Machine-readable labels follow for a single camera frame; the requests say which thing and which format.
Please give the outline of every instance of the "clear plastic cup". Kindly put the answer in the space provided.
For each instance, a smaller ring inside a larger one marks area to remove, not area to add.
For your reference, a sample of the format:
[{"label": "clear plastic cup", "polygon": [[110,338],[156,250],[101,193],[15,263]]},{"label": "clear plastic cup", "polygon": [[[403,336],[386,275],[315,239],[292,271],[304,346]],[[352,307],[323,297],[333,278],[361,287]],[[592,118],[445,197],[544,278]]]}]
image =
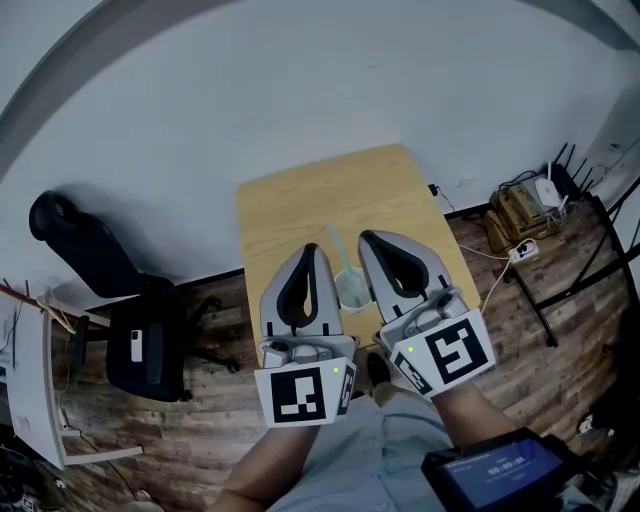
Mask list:
[{"label": "clear plastic cup", "polygon": [[355,296],[353,293],[353,286],[349,283],[346,270],[339,272],[334,281],[336,283],[336,291],[338,292],[338,300],[340,301],[340,307],[342,310],[346,313],[357,315],[371,306],[373,301],[369,294],[369,287],[367,286],[367,280],[364,277],[364,271],[360,267],[352,267],[351,270],[353,271],[352,275],[356,292]]}]

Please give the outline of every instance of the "black square pattern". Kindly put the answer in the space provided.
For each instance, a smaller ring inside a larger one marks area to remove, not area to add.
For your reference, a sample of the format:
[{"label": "black square pattern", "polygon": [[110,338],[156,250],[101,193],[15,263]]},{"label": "black square pattern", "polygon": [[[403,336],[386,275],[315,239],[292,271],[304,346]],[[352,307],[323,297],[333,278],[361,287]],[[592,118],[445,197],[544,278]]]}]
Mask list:
[{"label": "black square pattern", "polygon": [[350,367],[345,367],[344,382],[342,383],[342,393],[340,393],[340,403],[338,404],[338,416],[347,414],[349,401],[353,392],[353,384],[356,381],[356,372]]},{"label": "black square pattern", "polygon": [[407,378],[413,387],[418,390],[418,393],[421,395],[426,395],[433,388],[427,383],[426,380],[418,373],[409,361],[402,355],[402,353],[398,352],[393,364],[402,372],[402,374]]},{"label": "black square pattern", "polygon": [[271,374],[275,423],[323,420],[327,417],[320,368]]},{"label": "black square pattern", "polygon": [[487,363],[487,355],[468,319],[425,336],[442,377],[449,384]]}]

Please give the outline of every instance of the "digital display device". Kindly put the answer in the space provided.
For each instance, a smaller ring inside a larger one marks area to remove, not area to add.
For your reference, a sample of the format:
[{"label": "digital display device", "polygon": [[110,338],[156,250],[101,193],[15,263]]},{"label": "digital display device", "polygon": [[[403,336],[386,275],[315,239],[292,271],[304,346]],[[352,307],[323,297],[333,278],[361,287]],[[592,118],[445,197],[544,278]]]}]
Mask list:
[{"label": "digital display device", "polygon": [[523,439],[444,464],[474,507],[502,500],[549,475],[562,460],[534,439]]},{"label": "digital display device", "polygon": [[464,448],[428,453],[422,472],[447,510],[544,510],[577,473],[576,456],[552,436],[523,428]]}]

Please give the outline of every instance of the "shoe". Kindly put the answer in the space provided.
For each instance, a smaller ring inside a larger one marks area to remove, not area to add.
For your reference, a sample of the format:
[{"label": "shoe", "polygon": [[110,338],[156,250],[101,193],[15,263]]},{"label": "shoe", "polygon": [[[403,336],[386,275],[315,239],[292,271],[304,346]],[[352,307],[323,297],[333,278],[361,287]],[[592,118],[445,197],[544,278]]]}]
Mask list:
[{"label": "shoe", "polygon": [[374,388],[381,382],[391,382],[391,372],[387,363],[376,353],[367,356],[367,372]]}]

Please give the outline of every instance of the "wooden table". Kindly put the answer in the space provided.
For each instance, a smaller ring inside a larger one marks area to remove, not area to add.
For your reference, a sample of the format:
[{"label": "wooden table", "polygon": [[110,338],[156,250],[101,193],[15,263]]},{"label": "wooden table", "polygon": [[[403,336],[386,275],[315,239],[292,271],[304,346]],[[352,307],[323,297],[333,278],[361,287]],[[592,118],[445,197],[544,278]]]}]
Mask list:
[{"label": "wooden table", "polygon": [[[358,236],[365,229],[400,233],[429,246],[462,289],[469,308],[480,304],[456,240],[402,145],[331,158],[244,183],[236,199],[256,345],[262,338],[262,293],[297,249],[315,242],[327,254],[334,275],[343,270],[328,225],[342,238],[353,266],[360,266]],[[363,347],[373,343],[371,336],[382,319],[374,305],[355,316],[342,312],[342,322],[345,333],[359,336]]]}]

